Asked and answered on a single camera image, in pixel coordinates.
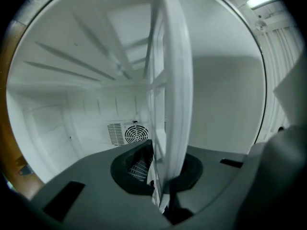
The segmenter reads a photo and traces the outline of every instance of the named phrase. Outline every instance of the metal grate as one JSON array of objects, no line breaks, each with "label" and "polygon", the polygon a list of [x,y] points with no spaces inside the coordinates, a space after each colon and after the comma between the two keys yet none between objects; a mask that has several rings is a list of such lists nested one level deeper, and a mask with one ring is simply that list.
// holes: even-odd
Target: metal grate
[{"label": "metal grate", "polygon": [[129,169],[129,174],[141,182],[145,181],[148,175],[148,168],[145,160],[142,158],[135,165],[133,165]]},{"label": "metal grate", "polygon": [[121,124],[109,124],[107,126],[109,131],[112,145],[122,146],[124,145],[124,137],[121,131]]},{"label": "metal grate", "polygon": [[148,139],[148,130],[140,125],[130,126],[125,132],[125,139],[128,143]]}]

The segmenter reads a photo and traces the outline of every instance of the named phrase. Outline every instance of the ventilation fan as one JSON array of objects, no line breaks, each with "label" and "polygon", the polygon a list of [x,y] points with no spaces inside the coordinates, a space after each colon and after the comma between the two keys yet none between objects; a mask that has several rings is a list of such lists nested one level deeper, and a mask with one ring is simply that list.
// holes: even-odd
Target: ventilation fan
[{"label": "ventilation fan", "polygon": [[128,143],[137,142],[148,139],[148,129],[141,125],[133,125],[127,128],[125,139]]}]

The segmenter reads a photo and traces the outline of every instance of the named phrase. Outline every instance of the wooden frame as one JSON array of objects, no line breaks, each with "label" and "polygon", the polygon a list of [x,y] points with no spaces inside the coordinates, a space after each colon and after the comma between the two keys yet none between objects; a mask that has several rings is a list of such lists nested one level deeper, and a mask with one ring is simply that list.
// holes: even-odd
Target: wooden frame
[{"label": "wooden frame", "polygon": [[6,104],[6,83],[11,61],[25,30],[24,24],[11,21],[0,47],[0,169],[16,191],[30,199],[44,183],[34,173],[19,174],[27,162],[14,138]]}]

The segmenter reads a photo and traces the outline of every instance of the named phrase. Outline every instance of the corrugated wall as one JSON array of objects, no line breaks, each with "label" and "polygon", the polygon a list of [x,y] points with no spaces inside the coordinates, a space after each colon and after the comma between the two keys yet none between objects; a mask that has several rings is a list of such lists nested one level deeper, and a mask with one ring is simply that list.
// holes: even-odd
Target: corrugated wall
[{"label": "corrugated wall", "polygon": [[[288,121],[273,90],[298,60],[304,42],[300,31],[282,2],[274,2],[251,10],[248,0],[228,0],[242,13],[254,32],[263,52],[267,74],[267,103],[263,124],[257,142],[268,140],[279,127],[288,127]],[[266,32],[256,29],[256,22],[267,23]]]}]

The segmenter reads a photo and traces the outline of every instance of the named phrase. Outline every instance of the fan grille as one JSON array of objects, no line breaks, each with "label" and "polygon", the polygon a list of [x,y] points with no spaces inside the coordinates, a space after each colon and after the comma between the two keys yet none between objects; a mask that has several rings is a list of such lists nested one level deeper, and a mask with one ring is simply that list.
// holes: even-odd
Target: fan grille
[{"label": "fan grille", "polygon": [[121,131],[121,124],[109,124],[107,126],[109,131],[112,145],[122,146],[124,145],[123,133]]},{"label": "fan grille", "polygon": [[125,132],[125,139],[128,143],[148,139],[148,130],[140,125],[130,126]]}]

